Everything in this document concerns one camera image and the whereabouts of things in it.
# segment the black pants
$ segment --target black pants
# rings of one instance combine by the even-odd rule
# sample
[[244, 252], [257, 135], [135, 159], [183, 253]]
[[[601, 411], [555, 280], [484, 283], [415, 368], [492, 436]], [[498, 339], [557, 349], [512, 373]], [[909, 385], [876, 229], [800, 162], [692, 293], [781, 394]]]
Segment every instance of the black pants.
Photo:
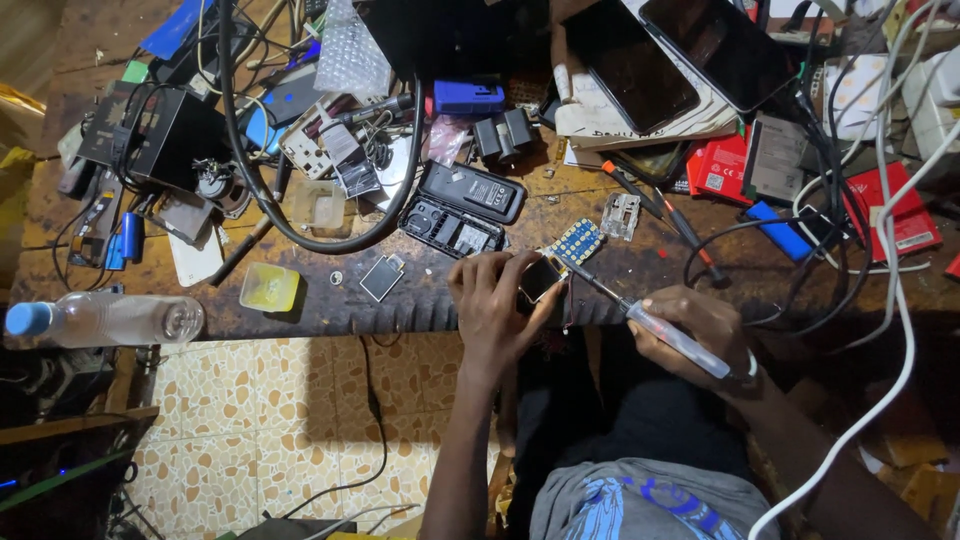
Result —
[[534, 500], [560, 467], [646, 457], [751, 479], [723, 400], [638, 354], [625, 325], [602, 328], [597, 394], [583, 333], [570, 330], [532, 347], [517, 366], [512, 539], [529, 535]]

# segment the tiled floor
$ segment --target tiled floor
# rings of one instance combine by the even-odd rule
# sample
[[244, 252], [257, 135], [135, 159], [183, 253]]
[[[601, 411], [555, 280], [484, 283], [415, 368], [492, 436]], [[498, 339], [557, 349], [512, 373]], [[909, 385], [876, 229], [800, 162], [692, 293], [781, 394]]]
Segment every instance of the tiled floor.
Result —
[[[390, 344], [395, 336], [378, 336]], [[389, 456], [376, 481], [317, 499], [298, 517], [343, 518], [383, 504], [420, 503], [453, 405], [463, 344], [456, 332], [365, 338], [385, 416]], [[171, 540], [201, 540], [279, 516], [312, 494], [368, 478], [383, 447], [367, 409], [356, 337], [194, 343], [164, 348], [160, 416], [134, 459], [131, 494]], [[498, 446], [488, 452], [492, 471]], [[378, 531], [419, 514], [391, 516]], [[361, 530], [386, 511], [359, 518]]]

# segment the plastic bottle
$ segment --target plastic bottle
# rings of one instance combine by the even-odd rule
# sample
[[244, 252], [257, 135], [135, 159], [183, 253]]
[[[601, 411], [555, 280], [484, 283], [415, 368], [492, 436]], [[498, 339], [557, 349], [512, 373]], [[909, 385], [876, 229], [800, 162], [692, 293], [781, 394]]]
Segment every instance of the plastic bottle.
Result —
[[185, 296], [73, 292], [7, 311], [9, 333], [42, 335], [68, 349], [184, 343], [203, 325], [204, 308]]

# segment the wooden workbench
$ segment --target wooden workbench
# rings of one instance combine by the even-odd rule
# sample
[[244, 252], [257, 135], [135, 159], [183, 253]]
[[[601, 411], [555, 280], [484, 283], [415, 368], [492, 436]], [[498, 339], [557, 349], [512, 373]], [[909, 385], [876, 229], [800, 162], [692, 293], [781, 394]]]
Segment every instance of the wooden workbench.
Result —
[[[62, 174], [57, 159], [57, 141], [87, 111], [94, 110], [94, 96], [102, 95], [104, 86], [119, 79], [124, 62], [136, 44], [171, 13], [180, 0], [70, 0], [58, 35], [61, 51], [55, 66], [50, 100], [44, 123], [43, 139], [38, 153], [49, 159], [40, 163], [33, 177], [28, 216], [23, 236], [25, 248], [19, 258], [19, 270], [12, 288], [16, 302], [56, 299], [66, 291], [58, 281], [51, 260], [51, 246], [57, 232], [77, 213], [79, 203], [61, 197], [56, 185]], [[273, 2], [252, 0], [246, 7], [254, 20], [262, 18]], [[285, 42], [285, 14], [280, 16], [271, 39]], [[96, 60], [97, 51], [104, 53]], [[258, 58], [259, 51], [252, 58]], [[246, 71], [238, 72], [238, 84], [245, 83]], [[528, 190], [527, 200], [513, 226], [507, 228], [511, 250], [539, 248], [550, 244], [573, 221], [588, 217], [599, 223], [607, 196], [617, 185], [600, 172], [564, 166], [554, 160], [558, 141], [553, 133], [540, 130], [543, 142], [535, 155], [519, 164], [508, 175]], [[554, 169], [551, 175], [547, 169]], [[264, 169], [272, 180], [272, 171]], [[293, 182], [301, 180], [295, 172]], [[701, 236], [732, 225], [741, 210], [710, 200], [672, 196], [673, 204], [689, 218]], [[378, 213], [359, 215], [348, 206], [351, 223], [341, 235], [357, 235], [366, 230]], [[231, 242], [231, 251], [260, 217], [251, 205], [247, 212], [224, 226]], [[960, 250], [960, 233], [952, 225], [935, 217], [944, 246], [907, 258], [903, 264], [929, 260], [931, 268], [904, 275], [907, 297], [914, 309], [930, 313], [960, 313], [957, 284], [942, 276], [948, 262]], [[326, 257], [296, 247], [293, 242], [271, 230], [266, 238], [239, 265], [219, 288], [197, 284], [180, 287], [171, 258], [166, 233], [148, 227], [143, 262], [128, 265], [125, 272], [112, 275], [112, 282], [121, 282], [131, 294], [189, 295], [198, 299], [207, 310], [207, 327], [201, 339], [240, 339], [341, 335], [346, 333], [381, 333], [394, 331], [449, 330], [456, 327], [456, 316], [447, 294], [445, 276], [453, 259], [424, 244], [394, 232], [380, 244], [361, 253]], [[658, 253], [663, 250], [662, 258]], [[748, 230], [718, 240], [711, 248], [714, 258], [733, 279], [733, 286], [723, 291], [710, 291], [719, 298], [743, 307], [745, 313], [757, 313], [782, 302], [795, 266], [759, 231]], [[360, 280], [381, 255], [397, 254], [406, 261], [406, 275], [382, 304], [374, 301], [359, 286]], [[65, 250], [59, 251], [60, 260]], [[598, 271], [602, 278], [621, 290], [636, 296], [681, 282], [681, 270], [687, 249], [662, 223], [645, 213], [640, 216], [633, 242], [609, 239], [588, 262], [587, 268]], [[291, 268], [302, 276], [299, 299], [288, 313], [263, 313], [241, 307], [237, 298], [247, 266], [253, 261], [270, 262]], [[344, 275], [340, 285], [331, 284], [330, 274], [339, 270]], [[70, 280], [75, 287], [95, 281], [98, 272], [72, 267]], [[815, 315], [827, 304], [833, 287], [834, 271], [825, 264], [813, 270], [803, 294], [794, 305], [799, 313]], [[851, 313], [882, 310], [886, 293], [885, 276], [868, 282]], [[703, 282], [700, 289], [709, 289]], [[574, 300], [564, 301], [564, 313], [557, 322], [568, 320], [569, 307], [578, 324], [606, 323], [620, 320], [619, 313], [605, 298], [588, 290], [581, 282], [573, 287]], [[6, 338], [8, 346], [29, 347], [30, 340]]]

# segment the person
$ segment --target person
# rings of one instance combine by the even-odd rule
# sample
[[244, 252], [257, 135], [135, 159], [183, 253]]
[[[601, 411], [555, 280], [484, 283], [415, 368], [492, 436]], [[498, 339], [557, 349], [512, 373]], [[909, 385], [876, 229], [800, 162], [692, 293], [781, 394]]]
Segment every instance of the person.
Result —
[[[629, 332], [604, 329], [599, 393], [581, 334], [549, 355], [531, 348], [564, 286], [555, 285], [530, 316], [516, 311], [520, 274], [538, 257], [486, 253], [461, 259], [448, 276], [465, 352], [420, 540], [484, 536], [492, 401], [514, 365], [510, 538], [746, 538], [770, 506], [751, 483], [744, 438], [726, 424], [727, 406], [791, 489], [820, 465], [832, 439], [762, 367], [748, 377], [752, 354], [739, 314], [707, 295], [672, 286], [649, 295], [644, 307], [690, 331], [728, 362], [735, 381], [713, 378], [632, 321]], [[936, 538], [847, 453], [797, 507], [827, 540]], [[759, 535], [779, 537], [776, 521]]]

